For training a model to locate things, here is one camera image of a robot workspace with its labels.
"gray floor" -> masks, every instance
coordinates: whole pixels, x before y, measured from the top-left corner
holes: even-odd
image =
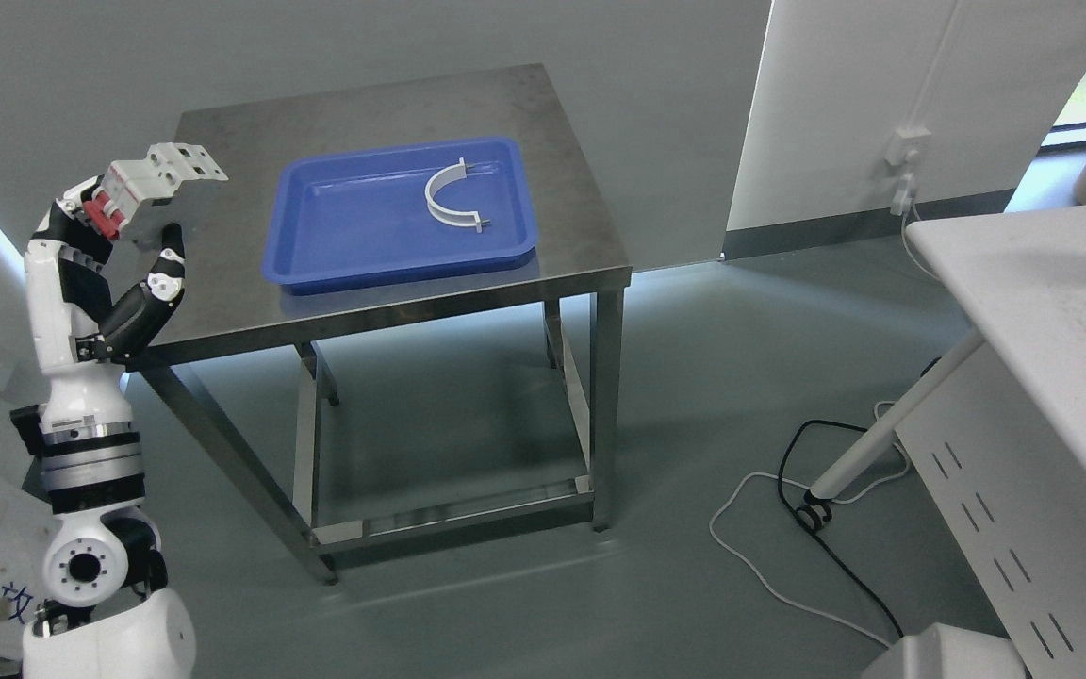
[[[584,301],[564,312],[581,343]],[[715,545],[707,519],[742,475],[775,468],[798,423],[867,425],[875,400],[899,395],[964,330],[897,239],[637,275],[626,296],[615,527],[349,568],[329,589],[299,570],[132,378],[147,511],[195,620],[195,676],[857,676],[881,649],[773,601]],[[344,401],[327,422],[337,451],[326,461],[327,518],[503,490],[579,464],[538,306],[325,347]],[[198,368],[288,482],[294,354]],[[790,474],[813,477],[849,442],[809,432]],[[891,634],[783,515],[771,482],[750,487],[719,529],[783,592]],[[1000,631],[914,475],[841,507],[825,538],[909,632],[932,621]]]

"baseboard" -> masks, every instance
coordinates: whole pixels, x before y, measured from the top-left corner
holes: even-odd
[[[1016,189],[993,190],[974,197],[947,198],[918,204],[922,218],[959,218],[1003,212]],[[723,239],[723,254],[729,260],[759,254],[788,253],[792,250],[848,243],[853,240],[896,236],[901,218],[891,211],[854,212],[829,218],[791,221],[729,231]]]

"white semicircular part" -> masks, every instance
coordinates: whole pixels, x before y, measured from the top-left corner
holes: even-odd
[[[487,223],[480,218],[479,211],[452,211],[434,201],[434,194],[439,193],[441,188],[460,179],[467,179],[467,163],[464,159],[460,159],[460,162],[453,166],[441,168],[434,173],[434,176],[430,177],[430,181],[426,183],[426,206],[430,208],[430,214],[434,215],[434,218],[440,223],[475,228],[476,232],[481,232]]]

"blue tray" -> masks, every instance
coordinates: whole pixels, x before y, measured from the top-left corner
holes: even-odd
[[[462,158],[467,179],[435,194],[479,211],[482,232],[426,208],[426,181]],[[527,263],[539,240],[518,143],[482,137],[299,160],[280,176],[262,274],[293,296],[481,274]]]

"stainless steel table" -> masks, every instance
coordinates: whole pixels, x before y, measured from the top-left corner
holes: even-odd
[[[275,188],[292,161],[483,135],[521,146],[540,232],[526,266],[313,297],[288,296],[263,278]],[[187,235],[184,304],[130,368],[146,376],[312,576],[337,581],[328,554],[532,512],[591,505],[594,528],[607,527],[622,289],[631,267],[542,65],[190,111],[176,138],[207,147],[230,179],[211,215]],[[572,296],[590,296],[588,397],[560,325],[560,298]],[[318,526],[319,408],[323,401],[338,404],[338,397],[315,340],[531,302],[542,302],[547,357],[568,392],[585,474],[471,502]],[[185,365],[279,345],[295,348],[305,366],[291,498]]]

